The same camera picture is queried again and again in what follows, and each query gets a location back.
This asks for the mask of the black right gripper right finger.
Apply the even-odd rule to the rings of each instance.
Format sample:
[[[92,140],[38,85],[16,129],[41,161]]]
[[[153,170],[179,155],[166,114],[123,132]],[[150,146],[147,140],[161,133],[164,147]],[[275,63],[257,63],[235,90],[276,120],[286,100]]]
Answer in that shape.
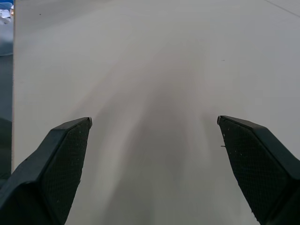
[[[300,225],[300,160],[266,127],[217,119],[237,183],[260,225]]]

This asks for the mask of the blue and white background clutter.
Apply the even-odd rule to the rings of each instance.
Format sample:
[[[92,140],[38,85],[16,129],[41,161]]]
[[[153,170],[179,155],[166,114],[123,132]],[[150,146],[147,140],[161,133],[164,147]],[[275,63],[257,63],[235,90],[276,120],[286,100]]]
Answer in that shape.
[[[0,0],[0,25],[8,25],[14,22],[14,0]]]

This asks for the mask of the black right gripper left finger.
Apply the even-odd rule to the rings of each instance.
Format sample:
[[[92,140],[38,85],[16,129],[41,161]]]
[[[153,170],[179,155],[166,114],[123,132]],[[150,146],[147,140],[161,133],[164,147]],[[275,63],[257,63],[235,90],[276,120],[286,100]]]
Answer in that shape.
[[[54,127],[0,179],[0,225],[65,225],[81,181],[92,119]]]

